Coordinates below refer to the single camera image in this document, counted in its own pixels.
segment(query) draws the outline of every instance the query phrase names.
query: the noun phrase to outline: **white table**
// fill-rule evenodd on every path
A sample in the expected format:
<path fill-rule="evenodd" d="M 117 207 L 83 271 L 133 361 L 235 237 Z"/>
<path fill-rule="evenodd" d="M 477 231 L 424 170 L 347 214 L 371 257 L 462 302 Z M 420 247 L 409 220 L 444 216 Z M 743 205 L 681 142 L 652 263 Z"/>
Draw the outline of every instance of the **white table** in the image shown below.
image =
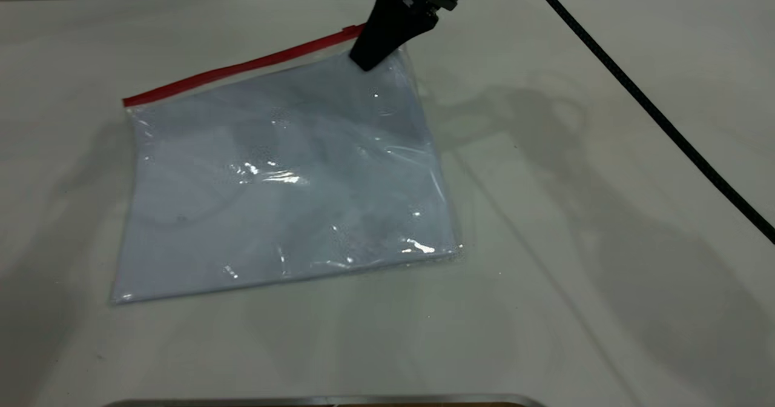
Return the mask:
<path fill-rule="evenodd" d="M 465 256 L 109 305 L 133 178 L 120 99 L 372 1 L 0 4 L 3 405 L 775 402 L 775 248 L 543 0 L 462 0 L 409 45 Z M 562 2 L 775 221 L 775 0 Z"/>

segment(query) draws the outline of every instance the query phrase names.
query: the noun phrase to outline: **black cable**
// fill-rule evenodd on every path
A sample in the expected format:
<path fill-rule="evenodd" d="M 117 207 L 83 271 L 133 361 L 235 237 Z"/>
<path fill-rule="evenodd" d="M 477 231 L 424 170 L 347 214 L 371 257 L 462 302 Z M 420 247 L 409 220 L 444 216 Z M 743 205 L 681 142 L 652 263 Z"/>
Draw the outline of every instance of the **black cable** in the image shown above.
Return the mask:
<path fill-rule="evenodd" d="M 637 87 L 634 82 L 632 82 L 627 74 L 622 71 L 622 68 L 618 67 L 616 62 L 614 62 L 614 60 L 611 59 L 611 57 L 603 50 L 603 48 L 601 48 L 601 46 L 595 42 L 589 33 L 584 30 L 581 24 L 579 24 L 578 21 L 573 18 L 573 15 L 571 15 L 570 12 L 568 12 L 568 10 L 562 6 L 558 0 L 546 0 L 546 2 L 549 3 L 549 5 L 554 9 L 554 12 L 557 12 L 557 15 L 559 15 L 559 17 L 565 21 L 565 24 L 568 24 L 568 27 L 570 27 L 570 29 L 576 33 L 576 36 L 581 39 L 581 42 L 583 42 L 584 45 L 586 45 L 587 48 L 592 51 L 592 54 L 594 54 L 600 60 L 600 62 L 605 65 L 606 68 L 608 68 L 611 74 L 613 74 L 613 76 L 620 82 L 620 84 L 625 87 L 627 92 L 629 92 L 630 95 L 636 99 L 638 104 L 643 107 L 643 110 L 645 110 L 648 115 L 650 115 L 651 119 L 656 122 L 656 125 L 658 125 L 659 128 L 661 128 L 662 131 L 664 131 L 667 136 L 669 136 L 670 139 L 675 142 L 676 145 L 678 145 L 678 148 L 680 148 L 681 151 L 686 154 L 689 160 L 691 160 L 692 163 L 695 164 L 698 169 L 700 169 L 700 172 L 702 172 L 705 177 L 707 177 L 708 180 L 713 183 L 716 189 L 719 189 L 719 191 L 724 194 L 725 197 L 727 197 L 729 202 L 731 202 L 742 214 L 744 214 L 745 217 L 747 217 L 748 221 L 755 225 L 756 228 L 758 228 L 759 231 L 761 231 L 762 234 L 770 240 L 770 242 L 775 244 L 775 228 L 773 228 L 773 226 L 770 225 L 770 223 L 767 222 L 767 220 L 764 219 L 764 217 L 761 216 L 761 214 L 759 214 L 759 212 L 756 211 L 756 209 L 753 208 L 745 200 L 745 198 L 740 196 L 740 194 L 738 194 L 737 191 L 732 186 L 730 186 L 729 183 L 727 183 L 726 180 L 724 180 L 724 178 L 722 178 L 722 176 L 720 176 L 715 169 L 713 169 L 711 164 L 709 164 L 708 161 L 706 161 L 705 158 L 701 156 L 694 147 L 692 147 L 689 141 L 686 140 L 686 137 L 678 132 L 678 129 L 676 129 L 675 126 L 667 120 L 667 117 L 665 117 L 665 115 L 662 114 L 658 108 L 656 108 L 654 103 L 651 103 L 651 100 L 645 95 L 645 93 L 643 93 L 642 90 L 640 90 L 640 88 Z"/>

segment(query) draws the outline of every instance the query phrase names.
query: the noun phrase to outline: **clear plastic bag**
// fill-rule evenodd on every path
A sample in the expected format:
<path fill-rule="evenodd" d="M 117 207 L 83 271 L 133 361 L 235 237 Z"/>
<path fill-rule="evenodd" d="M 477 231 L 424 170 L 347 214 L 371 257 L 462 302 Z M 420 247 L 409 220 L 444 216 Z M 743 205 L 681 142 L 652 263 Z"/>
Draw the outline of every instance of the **clear plastic bag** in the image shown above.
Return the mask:
<path fill-rule="evenodd" d="M 456 252 L 407 59 L 363 73 L 358 31 L 125 100 L 137 166 L 114 302 Z"/>

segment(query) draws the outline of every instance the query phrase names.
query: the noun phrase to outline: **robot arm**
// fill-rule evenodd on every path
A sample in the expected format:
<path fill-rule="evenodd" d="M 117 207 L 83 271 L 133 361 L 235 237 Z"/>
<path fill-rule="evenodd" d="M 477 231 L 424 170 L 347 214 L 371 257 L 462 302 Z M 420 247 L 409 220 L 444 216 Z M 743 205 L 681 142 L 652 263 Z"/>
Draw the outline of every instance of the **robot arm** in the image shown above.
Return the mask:
<path fill-rule="evenodd" d="M 349 57 L 364 71 L 438 22 L 435 12 L 453 10 L 457 0 L 377 0 Z"/>

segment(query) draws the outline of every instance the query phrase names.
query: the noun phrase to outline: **red zipper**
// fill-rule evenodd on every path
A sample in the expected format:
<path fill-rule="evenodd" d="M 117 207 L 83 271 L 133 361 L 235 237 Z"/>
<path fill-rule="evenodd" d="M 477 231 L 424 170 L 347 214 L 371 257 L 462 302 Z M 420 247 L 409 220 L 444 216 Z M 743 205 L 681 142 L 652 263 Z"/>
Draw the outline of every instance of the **red zipper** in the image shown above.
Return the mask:
<path fill-rule="evenodd" d="M 312 42 L 307 42 L 306 44 L 280 51 L 279 53 L 270 54 L 269 56 L 260 57 L 259 59 L 251 60 L 249 62 L 231 65 L 230 67 L 218 68 L 218 70 L 207 71 L 206 73 L 190 76 L 190 78 L 182 79 L 181 81 L 171 82 L 170 84 L 167 84 L 167 86 L 157 87 L 156 89 L 149 90 L 140 95 L 124 98 L 124 107 L 150 104 L 153 103 L 153 101 L 172 97 L 172 95 L 186 92 L 186 90 L 200 87 L 209 82 L 219 81 L 219 79 L 229 78 L 230 76 L 250 70 L 257 70 L 258 68 L 270 67 L 271 65 L 277 65 L 277 63 L 288 62 L 288 60 L 296 59 L 296 57 L 301 57 L 313 53 L 314 51 L 319 51 L 332 45 L 337 45 L 352 38 L 356 38 L 363 30 L 363 26 L 364 24 L 351 25 L 333 35 L 319 38 Z"/>

